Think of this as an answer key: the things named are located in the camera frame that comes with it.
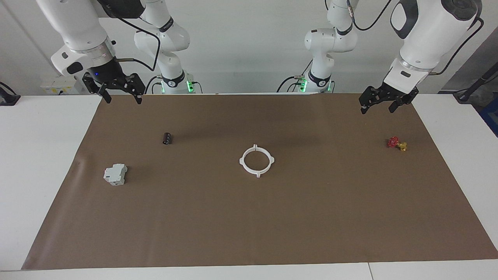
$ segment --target white wall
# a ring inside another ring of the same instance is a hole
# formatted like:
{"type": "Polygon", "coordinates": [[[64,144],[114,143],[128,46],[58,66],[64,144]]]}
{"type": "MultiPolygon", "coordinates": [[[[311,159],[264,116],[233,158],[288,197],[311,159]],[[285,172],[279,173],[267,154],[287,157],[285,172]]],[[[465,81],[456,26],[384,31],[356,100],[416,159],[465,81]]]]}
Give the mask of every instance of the white wall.
{"type": "MultiPolygon", "coordinates": [[[[369,25],[387,0],[364,0],[357,9],[357,21],[369,25]]],[[[380,85],[402,40],[389,24],[390,11],[368,32],[360,32],[358,47],[350,53],[336,54],[333,79],[336,92],[363,92],[366,86],[380,85]]],[[[40,75],[54,75],[46,61],[62,46],[34,0],[0,0],[0,79],[21,94],[41,94],[40,75]],[[32,37],[42,55],[22,27],[32,37]]],[[[184,68],[201,82],[205,92],[274,92],[280,82],[300,74],[311,59],[304,47],[308,30],[330,27],[321,0],[167,0],[175,21],[192,38],[189,49],[179,52],[184,68]]],[[[419,88],[437,93],[479,45],[498,26],[498,2],[483,0],[482,17],[486,27],[455,59],[445,75],[428,78],[419,88]]],[[[134,23],[144,26],[140,20],[134,23]]],[[[116,19],[103,18],[101,24],[116,40],[119,57],[136,57],[152,63],[134,43],[134,30],[116,19]]],[[[136,63],[124,63],[127,73],[137,72],[144,81],[152,74],[136,63]]]]}

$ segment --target white plastic block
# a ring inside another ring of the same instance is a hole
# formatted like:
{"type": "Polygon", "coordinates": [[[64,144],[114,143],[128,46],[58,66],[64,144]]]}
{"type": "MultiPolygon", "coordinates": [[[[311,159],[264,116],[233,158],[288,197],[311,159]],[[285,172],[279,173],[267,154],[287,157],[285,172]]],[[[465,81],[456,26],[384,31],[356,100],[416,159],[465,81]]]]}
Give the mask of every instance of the white plastic block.
{"type": "Polygon", "coordinates": [[[128,167],[124,164],[114,164],[113,167],[107,168],[104,172],[104,180],[113,186],[121,186],[125,184],[125,174],[128,167]]]}

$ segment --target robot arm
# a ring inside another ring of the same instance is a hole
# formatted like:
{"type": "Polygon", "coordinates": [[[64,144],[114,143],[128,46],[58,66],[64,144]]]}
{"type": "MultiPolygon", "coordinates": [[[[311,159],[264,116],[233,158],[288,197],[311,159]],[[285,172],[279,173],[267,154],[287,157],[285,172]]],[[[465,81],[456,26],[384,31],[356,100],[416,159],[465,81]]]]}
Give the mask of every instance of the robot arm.
{"type": "MultiPolygon", "coordinates": [[[[52,56],[52,62],[64,76],[88,72],[83,82],[90,93],[102,96],[107,103],[111,96],[107,89],[119,89],[132,94],[141,103],[145,86],[137,74],[123,73],[116,61],[116,53],[107,32],[99,23],[97,12],[89,0],[36,0],[41,10],[58,31],[65,45],[52,56]]],[[[145,6],[140,0],[106,0],[105,9],[123,12],[121,17],[142,14],[145,6]],[[133,7],[133,11],[123,9],[133,7]]]]}
{"type": "Polygon", "coordinates": [[[381,87],[368,87],[360,97],[362,113],[384,101],[394,101],[391,113],[410,104],[418,94],[416,86],[469,30],[480,8],[480,0],[400,0],[391,26],[404,45],[381,87]]]}
{"type": "MultiPolygon", "coordinates": [[[[161,40],[161,51],[157,65],[162,74],[162,85],[165,93],[180,94],[192,93],[192,76],[186,73],[180,59],[173,52],[185,50],[190,45],[190,36],[187,31],[175,23],[164,0],[146,0],[143,21],[154,26],[149,32],[161,40]]],[[[157,40],[144,32],[135,34],[135,45],[151,57],[155,57],[157,40]]]]}
{"type": "MultiPolygon", "coordinates": [[[[351,0],[356,8],[359,0],[351,0]]],[[[348,10],[347,0],[332,0],[327,19],[332,29],[315,29],[305,37],[306,48],[313,54],[313,66],[306,73],[306,91],[324,92],[332,77],[331,52],[349,52],[356,47],[358,35],[348,10]]]]}

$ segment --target white circuit breaker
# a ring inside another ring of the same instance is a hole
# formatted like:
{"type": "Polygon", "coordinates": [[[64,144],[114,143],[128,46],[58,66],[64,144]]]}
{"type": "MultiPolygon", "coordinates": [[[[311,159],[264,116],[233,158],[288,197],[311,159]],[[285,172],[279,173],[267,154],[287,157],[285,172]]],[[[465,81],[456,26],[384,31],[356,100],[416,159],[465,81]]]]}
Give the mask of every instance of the white circuit breaker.
{"type": "Polygon", "coordinates": [[[49,95],[80,95],[84,93],[83,84],[76,77],[44,79],[40,87],[49,95]]]}
{"type": "Polygon", "coordinates": [[[125,174],[128,167],[124,164],[114,164],[113,167],[107,168],[104,172],[104,180],[113,186],[125,184],[125,174]]]}

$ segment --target white ring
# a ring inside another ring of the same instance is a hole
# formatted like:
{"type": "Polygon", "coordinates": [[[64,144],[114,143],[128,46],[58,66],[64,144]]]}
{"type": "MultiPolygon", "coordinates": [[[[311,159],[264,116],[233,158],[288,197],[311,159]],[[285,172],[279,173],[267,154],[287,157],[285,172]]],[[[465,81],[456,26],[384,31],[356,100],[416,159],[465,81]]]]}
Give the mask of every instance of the white ring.
{"type": "Polygon", "coordinates": [[[249,148],[247,151],[245,151],[245,152],[244,152],[244,154],[242,155],[241,159],[239,159],[239,163],[240,163],[240,164],[244,167],[244,169],[245,169],[247,172],[249,172],[249,173],[251,173],[251,174],[256,175],[256,177],[258,177],[258,178],[260,178],[260,177],[261,177],[261,174],[265,174],[265,173],[267,173],[267,172],[268,172],[268,170],[270,170],[270,167],[271,167],[271,165],[272,165],[274,162],[275,162],[275,158],[273,158],[273,156],[271,156],[271,154],[270,154],[267,150],[265,150],[265,149],[263,149],[263,148],[258,147],[256,144],[254,144],[254,146],[253,146],[252,148],[249,148]],[[247,156],[249,153],[253,152],[253,151],[259,151],[259,152],[262,152],[262,153],[264,153],[264,155],[266,155],[266,156],[268,157],[268,159],[269,159],[270,163],[268,164],[268,166],[267,166],[265,169],[260,170],[260,171],[257,171],[257,170],[252,170],[252,169],[250,169],[250,168],[247,166],[247,164],[246,164],[246,162],[245,162],[246,156],[247,156]]]}

